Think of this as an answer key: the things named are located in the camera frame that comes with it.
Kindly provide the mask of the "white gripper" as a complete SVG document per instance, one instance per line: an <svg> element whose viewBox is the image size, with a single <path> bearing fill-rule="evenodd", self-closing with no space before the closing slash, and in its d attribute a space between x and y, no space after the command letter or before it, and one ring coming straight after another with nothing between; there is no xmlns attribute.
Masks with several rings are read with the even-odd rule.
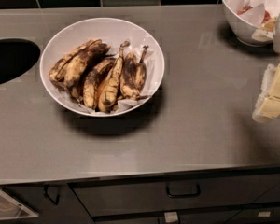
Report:
<svg viewBox="0 0 280 224"><path fill-rule="evenodd" d="M274 26L273 49L280 55L280 13ZM280 116L280 64L277 66L269 64L264 71L252 119L264 124L278 116Z"/></svg>

